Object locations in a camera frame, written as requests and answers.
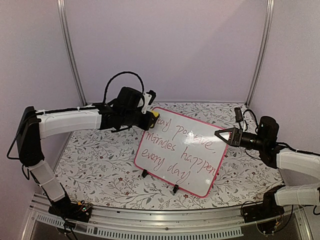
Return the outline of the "pink-framed whiteboard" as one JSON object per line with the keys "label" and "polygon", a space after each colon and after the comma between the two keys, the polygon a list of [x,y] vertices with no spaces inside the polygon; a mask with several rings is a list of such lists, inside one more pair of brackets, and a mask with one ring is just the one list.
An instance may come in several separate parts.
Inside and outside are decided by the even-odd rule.
{"label": "pink-framed whiteboard", "polygon": [[208,196],[227,152],[215,136],[222,127],[161,107],[154,128],[145,131],[134,164],[179,190]]}

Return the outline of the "yellow bone-shaped eraser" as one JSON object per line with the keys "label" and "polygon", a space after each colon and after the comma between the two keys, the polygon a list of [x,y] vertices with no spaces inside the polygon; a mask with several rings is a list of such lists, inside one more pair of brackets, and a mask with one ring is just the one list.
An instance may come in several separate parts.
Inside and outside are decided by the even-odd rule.
{"label": "yellow bone-shaped eraser", "polygon": [[160,116],[160,114],[158,113],[158,112],[156,112],[156,111],[151,111],[152,113],[153,113],[153,115],[154,115],[154,117],[157,119],[157,118],[159,118],[159,116]]}

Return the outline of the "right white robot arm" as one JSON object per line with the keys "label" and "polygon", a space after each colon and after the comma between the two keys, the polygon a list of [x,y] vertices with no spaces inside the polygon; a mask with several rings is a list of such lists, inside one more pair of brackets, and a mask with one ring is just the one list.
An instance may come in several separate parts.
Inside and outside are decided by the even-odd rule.
{"label": "right white robot arm", "polygon": [[[233,127],[215,131],[214,135],[232,147],[242,147],[259,152],[260,160],[273,169],[290,170],[313,178],[320,178],[320,155],[293,149],[286,143],[277,142],[279,124],[270,116],[260,118],[257,132],[245,132]],[[278,206],[320,205],[320,183],[301,186],[276,186],[263,195],[258,213],[269,218]]]}

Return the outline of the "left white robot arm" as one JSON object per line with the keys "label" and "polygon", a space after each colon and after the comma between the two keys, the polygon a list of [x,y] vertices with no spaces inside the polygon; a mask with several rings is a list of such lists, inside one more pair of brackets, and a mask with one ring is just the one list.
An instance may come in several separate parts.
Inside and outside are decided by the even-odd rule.
{"label": "left white robot arm", "polygon": [[74,205],[69,202],[68,194],[47,162],[43,142],[82,130],[116,133],[137,127],[147,131],[155,126],[159,117],[148,109],[155,98],[153,90],[142,93],[131,87],[122,87],[118,96],[108,103],[53,110],[26,107],[12,141],[17,146],[15,159],[27,169],[27,178],[33,178],[47,198],[55,203],[55,209],[63,217],[70,217],[75,211]]}

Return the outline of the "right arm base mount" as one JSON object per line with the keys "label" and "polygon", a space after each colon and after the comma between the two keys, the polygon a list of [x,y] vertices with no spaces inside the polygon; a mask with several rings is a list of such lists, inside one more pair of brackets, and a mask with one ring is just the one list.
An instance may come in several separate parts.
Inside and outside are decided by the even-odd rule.
{"label": "right arm base mount", "polygon": [[273,235],[280,226],[285,210],[270,200],[262,203],[245,201],[240,207],[240,214],[245,223],[256,223],[257,230],[265,236]]}

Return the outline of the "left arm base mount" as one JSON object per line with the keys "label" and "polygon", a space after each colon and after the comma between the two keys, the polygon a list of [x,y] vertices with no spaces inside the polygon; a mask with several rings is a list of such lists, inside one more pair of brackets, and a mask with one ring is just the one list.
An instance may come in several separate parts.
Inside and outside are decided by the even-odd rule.
{"label": "left arm base mount", "polygon": [[83,200],[76,203],[68,198],[53,201],[50,204],[48,212],[62,219],[75,220],[78,222],[88,223],[92,214],[91,203],[85,203]]}

